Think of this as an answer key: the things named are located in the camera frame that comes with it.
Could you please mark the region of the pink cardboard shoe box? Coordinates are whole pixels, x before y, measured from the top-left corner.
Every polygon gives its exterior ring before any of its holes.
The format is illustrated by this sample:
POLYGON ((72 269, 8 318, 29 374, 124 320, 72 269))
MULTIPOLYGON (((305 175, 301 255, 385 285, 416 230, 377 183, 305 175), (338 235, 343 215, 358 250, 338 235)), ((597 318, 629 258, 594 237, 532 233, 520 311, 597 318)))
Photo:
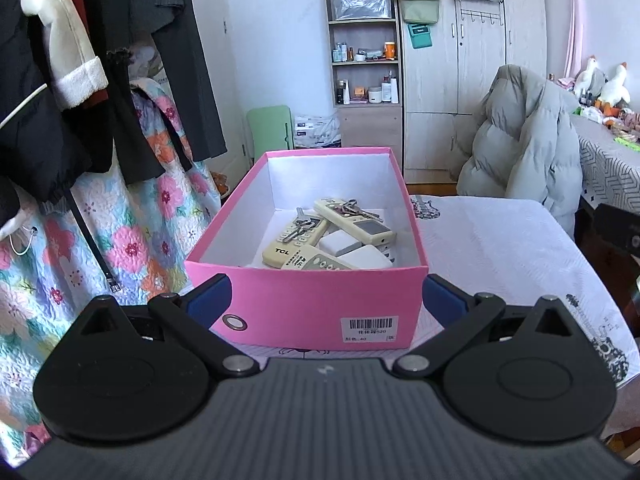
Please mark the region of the pink cardboard shoe box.
POLYGON ((309 350, 410 346, 427 258, 398 163, 388 148, 316 148, 263 154, 184 262, 193 285, 216 274, 231 304, 213 329, 237 344, 309 350), (320 198, 353 198, 396 234, 387 270, 270 269, 262 251, 320 198))

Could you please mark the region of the white printed table cloth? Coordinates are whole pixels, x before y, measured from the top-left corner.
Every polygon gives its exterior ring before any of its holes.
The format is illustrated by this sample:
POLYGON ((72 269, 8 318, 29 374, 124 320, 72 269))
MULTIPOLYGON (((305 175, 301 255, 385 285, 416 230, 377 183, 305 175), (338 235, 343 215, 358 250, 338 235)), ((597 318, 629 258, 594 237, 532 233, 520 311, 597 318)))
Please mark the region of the white printed table cloth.
POLYGON ((470 295, 531 306, 559 297, 617 387, 639 376, 639 350, 620 309, 574 240, 532 200, 415 195, 430 271, 470 295))

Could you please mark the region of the floral quilted blanket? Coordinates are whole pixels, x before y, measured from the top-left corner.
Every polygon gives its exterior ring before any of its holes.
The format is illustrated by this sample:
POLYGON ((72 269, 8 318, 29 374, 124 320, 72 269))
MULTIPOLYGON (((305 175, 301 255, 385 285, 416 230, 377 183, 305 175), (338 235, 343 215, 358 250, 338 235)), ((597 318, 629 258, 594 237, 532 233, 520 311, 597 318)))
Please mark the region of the floral quilted blanket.
POLYGON ((117 164, 72 188, 81 220, 21 200, 23 227, 1 243, 1 456, 23 463, 48 440, 32 400, 40 366, 95 296, 143 304, 190 287, 184 259, 220 208, 208 169, 193 160, 177 107, 158 82, 130 84, 145 141, 164 172, 126 184, 117 164))

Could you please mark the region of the white rectangular box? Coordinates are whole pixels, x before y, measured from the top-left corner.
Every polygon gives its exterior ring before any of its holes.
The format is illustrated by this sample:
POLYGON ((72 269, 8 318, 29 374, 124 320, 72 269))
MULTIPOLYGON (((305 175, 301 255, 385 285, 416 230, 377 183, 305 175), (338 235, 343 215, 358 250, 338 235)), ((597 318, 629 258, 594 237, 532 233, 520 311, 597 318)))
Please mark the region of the white rectangular box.
POLYGON ((394 266, 390 258, 372 245, 363 245, 338 257, 346 266, 357 270, 385 270, 394 266))

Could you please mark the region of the cream remote with screen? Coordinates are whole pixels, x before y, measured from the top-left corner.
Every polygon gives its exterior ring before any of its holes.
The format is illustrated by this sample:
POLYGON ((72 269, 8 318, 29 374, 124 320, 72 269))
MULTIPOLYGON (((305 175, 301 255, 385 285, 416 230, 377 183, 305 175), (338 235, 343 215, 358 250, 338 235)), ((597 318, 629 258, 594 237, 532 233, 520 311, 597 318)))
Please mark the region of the cream remote with screen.
POLYGON ((314 202, 314 211, 363 245, 383 246, 396 240, 396 233, 381 221, 363 217, 344 217, 335 210, 343 200, 322 198, 314 202))

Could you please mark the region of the cream remote front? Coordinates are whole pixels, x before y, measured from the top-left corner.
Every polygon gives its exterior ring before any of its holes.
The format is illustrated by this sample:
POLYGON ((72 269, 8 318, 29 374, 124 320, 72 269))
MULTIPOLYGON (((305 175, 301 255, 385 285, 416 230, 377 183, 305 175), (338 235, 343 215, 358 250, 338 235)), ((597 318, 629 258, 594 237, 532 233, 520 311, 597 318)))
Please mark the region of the cream remote front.
POLYGON ((282 270, 341 271, 355 270, 355 267, 329 255, 327 252, 322 252, 317 247, 305 245, 285 261, 282 270))

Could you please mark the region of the patterned grey bed sheet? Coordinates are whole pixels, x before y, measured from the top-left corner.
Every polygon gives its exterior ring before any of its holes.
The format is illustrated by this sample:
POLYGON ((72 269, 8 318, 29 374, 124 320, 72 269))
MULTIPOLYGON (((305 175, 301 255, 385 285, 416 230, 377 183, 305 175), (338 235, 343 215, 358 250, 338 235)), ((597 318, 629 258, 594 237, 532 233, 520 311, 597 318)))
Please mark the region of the patterned grey bed sheet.
POLYGON ((639 213, 639 153, 616 141, 604 125, 573 115, 582 163, 582 198, 639 213))

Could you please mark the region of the white power adapter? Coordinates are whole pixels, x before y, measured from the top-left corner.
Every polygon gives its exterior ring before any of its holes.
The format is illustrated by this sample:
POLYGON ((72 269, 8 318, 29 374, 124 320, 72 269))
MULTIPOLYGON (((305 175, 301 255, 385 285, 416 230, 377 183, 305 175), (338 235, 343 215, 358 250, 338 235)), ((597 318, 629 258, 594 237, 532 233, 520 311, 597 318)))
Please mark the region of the white power adapter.
POLYGON ((319 240, 318 248, 333 257, 341 257, 360 248, 362 243, 345 231, 334 231, 319 240))

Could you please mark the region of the cream TCL remote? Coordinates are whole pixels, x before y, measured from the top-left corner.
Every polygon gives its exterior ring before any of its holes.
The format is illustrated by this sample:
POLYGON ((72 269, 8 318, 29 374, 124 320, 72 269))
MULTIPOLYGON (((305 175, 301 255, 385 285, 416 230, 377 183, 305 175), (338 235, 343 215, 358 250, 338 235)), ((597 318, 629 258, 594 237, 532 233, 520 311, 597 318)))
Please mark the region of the cream TCL remote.
POLYGON ((262 252, 262 263, 273 269, 280 269, 288 258, 291 258, 300 248, 305 245, 316 246, 320 238, 329 227, 326 219, 320 218, 320 223, 303 236, 292 240, 291 243, 281 242, 281 236, 285 230, 292 226, 292 222, 264 249, 262 252))

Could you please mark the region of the grey puffer jacket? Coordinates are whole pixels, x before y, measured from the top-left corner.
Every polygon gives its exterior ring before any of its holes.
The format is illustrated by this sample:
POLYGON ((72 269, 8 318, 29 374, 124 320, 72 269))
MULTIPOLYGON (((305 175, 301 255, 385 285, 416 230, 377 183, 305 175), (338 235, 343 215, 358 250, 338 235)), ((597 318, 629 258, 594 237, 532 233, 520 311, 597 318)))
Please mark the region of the grey puffer jacket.
POLYGON ((582 189, 576 98, 525 67, 498 68, 451 142, 449 173, 462 196, 533 200, 569 236, 582 189))

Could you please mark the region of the key bunch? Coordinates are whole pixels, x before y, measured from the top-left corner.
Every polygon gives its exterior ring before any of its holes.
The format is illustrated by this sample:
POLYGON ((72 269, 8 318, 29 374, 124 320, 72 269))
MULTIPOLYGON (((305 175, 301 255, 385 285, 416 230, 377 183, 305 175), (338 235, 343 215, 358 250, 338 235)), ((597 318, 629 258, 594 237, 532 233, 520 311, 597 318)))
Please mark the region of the key bunch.
POLYGON ((356 200, 343 200, 335 206, 335 210, 344 217, 363 217, 375 221, 382 220, 379 214, 362 209, 356 200))

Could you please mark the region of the white fleece cuff garment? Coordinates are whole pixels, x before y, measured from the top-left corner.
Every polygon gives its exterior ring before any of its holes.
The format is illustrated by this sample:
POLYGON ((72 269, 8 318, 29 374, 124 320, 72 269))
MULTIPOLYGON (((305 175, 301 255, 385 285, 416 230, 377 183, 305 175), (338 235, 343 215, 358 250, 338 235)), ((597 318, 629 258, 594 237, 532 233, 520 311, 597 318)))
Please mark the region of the white fleece cuff garment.
POLYGON ((51 63, 52 89, 58 107, 69 110, 104 90, 108 81, 101 60, 95 56, 68 73, 58 63, 51 63))

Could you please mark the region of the white goose plush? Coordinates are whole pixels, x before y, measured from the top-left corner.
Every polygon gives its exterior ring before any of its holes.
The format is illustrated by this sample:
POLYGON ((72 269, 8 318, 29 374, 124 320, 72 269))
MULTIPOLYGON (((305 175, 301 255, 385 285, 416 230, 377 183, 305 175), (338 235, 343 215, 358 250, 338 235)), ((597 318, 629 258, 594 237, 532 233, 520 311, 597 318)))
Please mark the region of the white goose plush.
POLYGON ((627 63, 620 63, 616 67, 614 77, 609 80, 602 88, 599 100, 602 104, 616 107, 620 101, 629 104, 631 97, 629 90, 626 88, 626 79, 628 76, 627 63))

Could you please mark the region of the pack of white packages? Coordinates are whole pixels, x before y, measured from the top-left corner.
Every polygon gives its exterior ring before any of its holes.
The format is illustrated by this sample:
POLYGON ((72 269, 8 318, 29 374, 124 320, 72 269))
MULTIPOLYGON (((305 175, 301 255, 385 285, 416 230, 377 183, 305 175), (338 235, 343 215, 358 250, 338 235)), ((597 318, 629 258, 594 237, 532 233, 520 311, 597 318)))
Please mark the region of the pack of white packages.
POLYGON ((340 121, 331 116, 299 116, 294 118, 296 148, 330 148, 341 143, 340 121))

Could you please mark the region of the white jar on shelf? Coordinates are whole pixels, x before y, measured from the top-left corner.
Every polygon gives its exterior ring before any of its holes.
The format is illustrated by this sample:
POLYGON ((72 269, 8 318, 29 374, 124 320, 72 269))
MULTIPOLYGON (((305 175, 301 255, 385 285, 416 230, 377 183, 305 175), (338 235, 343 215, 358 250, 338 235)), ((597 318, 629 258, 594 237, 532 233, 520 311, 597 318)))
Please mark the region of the white jar on shelf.
POLYGON ((368 102, 370 104, 381 104, 383 102, 381 87, 371 87, 368 90, 368 102))

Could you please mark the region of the orange bottle on shelf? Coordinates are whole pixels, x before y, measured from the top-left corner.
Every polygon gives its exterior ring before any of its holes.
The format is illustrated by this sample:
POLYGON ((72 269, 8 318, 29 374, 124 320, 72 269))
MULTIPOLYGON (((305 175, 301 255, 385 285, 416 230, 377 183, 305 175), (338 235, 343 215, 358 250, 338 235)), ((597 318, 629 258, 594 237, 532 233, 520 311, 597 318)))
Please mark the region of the orange bottle on shelf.
POLYGON ((384 58, 390 61, 397 58, 396 44, 393 41, 386 41, 384 44, 384 58))

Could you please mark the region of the dark hanging garment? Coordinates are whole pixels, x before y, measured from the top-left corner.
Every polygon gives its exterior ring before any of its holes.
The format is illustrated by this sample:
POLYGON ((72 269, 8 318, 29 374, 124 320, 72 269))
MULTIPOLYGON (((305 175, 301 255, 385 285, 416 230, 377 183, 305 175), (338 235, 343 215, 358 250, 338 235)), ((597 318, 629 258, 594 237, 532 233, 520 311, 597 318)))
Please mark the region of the dark hanging garment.
POLYGON ((1 224, 20 193, 55 204, 83 174, 162 175, 134 114, 130 51, 160 55, 190 162, 227 151, 193 0, 1 0, 1 224))

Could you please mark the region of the light wood wardrobe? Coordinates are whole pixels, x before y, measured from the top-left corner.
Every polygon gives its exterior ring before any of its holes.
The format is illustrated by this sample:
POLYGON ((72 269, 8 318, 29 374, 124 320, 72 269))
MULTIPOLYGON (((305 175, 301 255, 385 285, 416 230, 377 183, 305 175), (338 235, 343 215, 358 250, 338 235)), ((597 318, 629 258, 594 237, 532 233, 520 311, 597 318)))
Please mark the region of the light wood wardrobe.
POLYGON ((444 184, 451 142, 488 92, 500 66, 547 71, 544 0, 440 0, 433 45, 413 49, 401 26, 404 76, 404 176, 444 184))

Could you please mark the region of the wooden shelf cabinet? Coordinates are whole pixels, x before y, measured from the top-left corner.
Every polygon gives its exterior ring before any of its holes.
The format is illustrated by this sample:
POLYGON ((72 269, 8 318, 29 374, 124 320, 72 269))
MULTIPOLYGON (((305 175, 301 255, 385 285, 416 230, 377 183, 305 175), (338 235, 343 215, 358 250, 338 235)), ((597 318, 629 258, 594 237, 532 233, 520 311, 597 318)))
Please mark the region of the wooden shelf cabinet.
POLYGON ((390 148, 404 154, 404 108, 400 23, 394 0, 324 0, 330 42, 332 91, 341 144, 390 148), (396 44, 397 58, 384 58, 384 44, 396 44), (381 104, 368 90, 382 88, 381 104))

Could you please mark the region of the teal wall organizer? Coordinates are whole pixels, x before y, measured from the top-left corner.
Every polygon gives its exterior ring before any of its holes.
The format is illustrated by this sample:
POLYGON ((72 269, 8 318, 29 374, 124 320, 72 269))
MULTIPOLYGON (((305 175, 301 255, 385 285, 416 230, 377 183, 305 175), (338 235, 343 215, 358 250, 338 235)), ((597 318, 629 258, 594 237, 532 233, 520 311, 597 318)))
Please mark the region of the teal wall organizer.
POLYGON ((427 24, 408 24, 408 33, 413 49, 430 48, 433 45, 431 26, 427 24))

